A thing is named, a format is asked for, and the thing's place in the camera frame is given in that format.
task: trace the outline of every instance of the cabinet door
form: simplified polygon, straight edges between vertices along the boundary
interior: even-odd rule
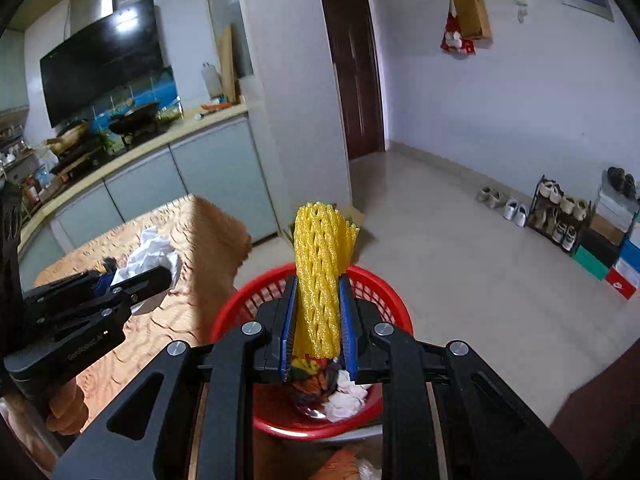
[[[30,243],[20,252],[18,268],[22,290],[32,289],[38,274],[64,255],[65,252],[53,237],[49,225],[43,225],[33,235],[33,240],[30,240]]]
[[[26,106],[24,33],[5,30],[0,37],[0,110]]]
[[[187,190],[246,225],[254,241],[278,230],[247,120],[171,145]]]
[[[122,224],[104,184],[76,198],[56,219],[76,248]]]
[[[187,194],[168,148],[106,181],[125,222]]]

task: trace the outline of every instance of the metal bolt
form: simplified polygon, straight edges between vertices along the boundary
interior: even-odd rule
[[[247,321],[242,325],[242,332],[247,335],[256,335],[260,330],[262,330],[262,325],[257,321]]]
[[[394,326],[389,323],[378,323],[373,327],[373,331],[378,335],[392,335],[394,332]]]
[[[463,356],[469,353],[469,347],[462,341],[454,341],[449,345],[449,350],[453,355]]]
[[[173,341],[169,343],[169,346],[167,346],[166,352],[169,355],[176,356],[176,355],[183,354],[186,349],[187,349],[187,343],[185,343],[184,341]]]

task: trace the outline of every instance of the brown paper bag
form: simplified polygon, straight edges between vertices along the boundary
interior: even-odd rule
[[[484,0],[453,0],[456,6],[460,33],[466,40],[490,40],[492,38],[489,15]]]

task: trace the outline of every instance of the green shoe box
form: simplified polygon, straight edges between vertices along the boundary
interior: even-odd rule
[[[582,246],[578,247],[578,250],[575,251],[574,260],[593,274],[599,281],[603,280],[609,272],[609,267]]]

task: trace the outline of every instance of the beige patterned tablecloth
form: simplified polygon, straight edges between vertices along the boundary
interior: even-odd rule
[[[251,238],[240,221],[204,199],[187,196],[86,243],[43,270],[35,285],[102,269],[105,256],[123,266],[140,246],[140,233],[153,226],[180,254],[180,279],[160,307],[129,319],[124,343],[78,376],[89,407],[88,423],[167,343],[182,339],[194,346],[209,341],[210,327],[235,292],[234,277],[251,250]]]

